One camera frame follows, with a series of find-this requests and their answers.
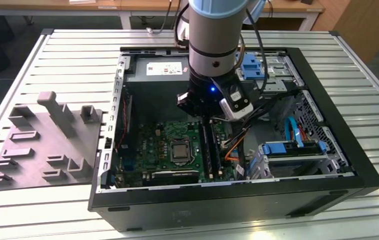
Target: green circuit board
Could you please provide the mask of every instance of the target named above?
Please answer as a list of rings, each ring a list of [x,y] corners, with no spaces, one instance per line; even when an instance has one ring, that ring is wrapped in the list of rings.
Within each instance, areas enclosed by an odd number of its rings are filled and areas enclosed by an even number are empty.
[[[222,122],[214,125],[220,142],[226,139],[226,130]],[[189,161],[174,162],[173,146],[189,146]],[[125,171],[126,185],[142,187],[142,174],[146,172],[196,170],[200,171],[200,183],[228,181],[234,177],[230,167],[224,169],[221,179],[210,179],[205,173],[202,145],[198,122],[162,122],[140,125],[138,149],[134,159],[134,170]]]

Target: aluminum slotted table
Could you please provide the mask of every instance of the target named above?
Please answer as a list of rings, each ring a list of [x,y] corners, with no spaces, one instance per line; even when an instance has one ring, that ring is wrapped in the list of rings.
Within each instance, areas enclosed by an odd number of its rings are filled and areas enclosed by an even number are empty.
[[[168,31],[156,37],[145,30],[43,33],[0,105],[0,141],[9,134],[7,116],[14,105],[46,111],[35,105],[41,91],[55,91],[58,102],[69,103],[72,110],[94,105],[104,110],[104,119],[109,119],[121,47],[174,46],[173,33]],[[249,46],[256,47],[254,32],[245,31],[244,36]],[[379,172],[379,81],[366,65],[342,38],[329,32],[265,31],[262,36],[266,47],[302,49]],[[77,185],[0,191],[0,239],[379,238],[379,190],[340,203],[314,217],[125,233],[88,211],[90,190],[92,185]]]

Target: motherboard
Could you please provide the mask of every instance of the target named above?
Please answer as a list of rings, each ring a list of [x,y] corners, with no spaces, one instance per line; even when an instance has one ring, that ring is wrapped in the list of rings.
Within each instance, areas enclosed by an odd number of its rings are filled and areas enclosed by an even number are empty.
[[[218,142],[226,140],[222,122],[214,124],[214,130]],[[224,167],[218,178],[206,172],[202,143],[200,122],[141,124],[137,154],[124,157],[124,174],[117,184],[121,187],[145,187],[233,180],[230,164]]]

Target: robotic arm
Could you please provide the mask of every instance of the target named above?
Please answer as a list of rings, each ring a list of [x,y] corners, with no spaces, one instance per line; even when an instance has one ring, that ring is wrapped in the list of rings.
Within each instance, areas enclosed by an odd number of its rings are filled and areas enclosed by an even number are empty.
[[[225,113],[230,121],[253,110],[236,69],[238,44],[250,0],[190,0],[190,89],[178,106],[193,116]],[[264,9],[256,1],[253,11]]]

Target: wooden cabinet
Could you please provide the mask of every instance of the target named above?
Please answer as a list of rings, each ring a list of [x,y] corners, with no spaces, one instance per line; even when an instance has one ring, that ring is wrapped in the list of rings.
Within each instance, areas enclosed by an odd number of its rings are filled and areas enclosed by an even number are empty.
[[[326,10],[313,31],[338,31],[368,63],[379,51],[379,0],[318,0]]]

